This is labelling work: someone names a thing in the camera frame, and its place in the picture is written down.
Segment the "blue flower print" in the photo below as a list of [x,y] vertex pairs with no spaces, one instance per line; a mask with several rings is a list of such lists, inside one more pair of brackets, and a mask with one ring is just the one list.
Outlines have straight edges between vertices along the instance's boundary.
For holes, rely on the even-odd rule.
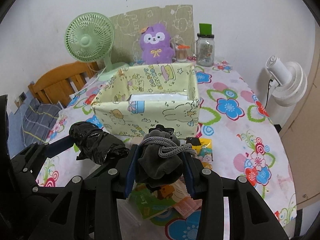
[[201,210],[193,212],[188,218],[176,218],[165,226],[165,234],[170,240],[195,240],[198,233]]
[[80,97],[80,95],[79,95],[79,94],[78,94],[78,95],[76,95],[76,96],[75,96],[75,97],[70,101],[70,103],[68,104],[68,106],[67,106],[67,107],[75,105],[75,104],[76,104],[76,102],[78,101],[79,97]]
[[204,72],[196,73],[198,84],[211,83],[211,75]]
[[225,66],[224,70],[230,71],[232,68],[230,66]]
[[262,184],[263,186],[266,186],[268,184],[270,178],[271,172],[268,165],[266,165],[264,168],[261,168],[261,171],[258,171],[257,182]]
[[82,91],[80,91],[79,93],[78,93],[78,95],[82,95],[82,94],[84,94],[85,92],[87,92],[87,88],[85,88],[84,90],[82,90]]
[[207,136],[211,136],[214,134],[214,130],[211,126],[209,125],[205,125],[203,128],[202,128],[202,131],[205,135]]
[[253,167],[253,165],[252,165],[251,161],[249,159],[246,159],[244,162],[244,169],[252,168],[252,167]]
[[58,132],[54,132],[52,134],[49,134],[50,140],[53,140],[57,136]]
[[172,221],[175,218],[181,218],[181,215],[174,208],[170,208],[160,215],[151,218],[150,221],[157,226],[165,226],[168,222]]
[[239,119],[239,117],[244,116],[244,111],[239,107],[238,101],[228,98],[219,98],[217,100],[217,107],[216,109],[222,113],[225,114],[227,117],[229,117],[231,120],[236,121]]
[[97,118],[97,116],[95,114],[93,115],[93,117],[87,119],[86,121],[97,125],[99,128],[103,127],[103,124],[99,121],[99,119]]
[[226,95],[227,98],[234,98],[236,99],[238,97],[237,93],[233,90],[227,88],[223,91],[223,93]]
[[100,91],[100,88],[96,89],[95,91],[92,92],[92,95],[97,95]]
[[252,99],[253,99],[254,102],[255,101],[259,101],[259,98],[256,95],[252,95]]

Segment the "wall socket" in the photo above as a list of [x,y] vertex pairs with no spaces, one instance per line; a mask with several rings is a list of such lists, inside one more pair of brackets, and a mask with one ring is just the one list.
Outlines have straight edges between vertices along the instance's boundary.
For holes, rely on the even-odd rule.
[[22,92],[22,94],[19,96],[19,99],[23,102],[24,100],[26,100],[26,94],[24,92]]
[[18,96],[14,101],[17,108],[19,108],[23,104],[24,100],[26,100],[26,99],[27,99],[26,94],[24,92],[22,92],[21,95]]

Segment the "blue gripper pad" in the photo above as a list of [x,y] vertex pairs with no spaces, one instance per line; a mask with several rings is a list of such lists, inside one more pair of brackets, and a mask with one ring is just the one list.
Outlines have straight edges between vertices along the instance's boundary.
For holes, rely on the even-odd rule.
[[196,197],[196,191],[194,187],[194,178],[189,166],[189,163],[187,161],[185,153],[181,153],[181,158],[183,162],[183,177],[184,181],[186,183],[187,191],[190,194],[192,198]]
[[136,168],[137,168],[137,162],[139,157],[140,157],[140,147],[137,146],[134,151],[134,154],[127,172],[127,176],[125,177],[124,196],[126,198],[129,196],[133,188],[133,184],[136,178]]

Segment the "fan base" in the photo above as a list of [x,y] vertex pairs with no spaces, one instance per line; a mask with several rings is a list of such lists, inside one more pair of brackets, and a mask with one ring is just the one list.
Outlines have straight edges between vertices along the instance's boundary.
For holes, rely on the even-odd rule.
[[125,62],[117,62],[117,63],[112,64],[111,70],[109,70],[109,71],[103,70],[105,72],[101,74],[101,76],[99,77],[98,80],[99,81],[111,80],[111,78],[117,73],[117,71],[123,67],[129,67],[129,65]]

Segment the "gray cord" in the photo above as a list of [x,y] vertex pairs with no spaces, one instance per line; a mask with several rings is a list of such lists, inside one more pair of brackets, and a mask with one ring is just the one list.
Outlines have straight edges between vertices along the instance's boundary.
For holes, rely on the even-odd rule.
[[148,137],[143,139],[142,142],[140,143],[140,146],[150,145],[150,144],[160,144],[158,155],[161,158],[169,158],[181,152],[196,155],[196,151],[192,149],[191,143],[178,146],[169,138],[153,136],[153,137]]

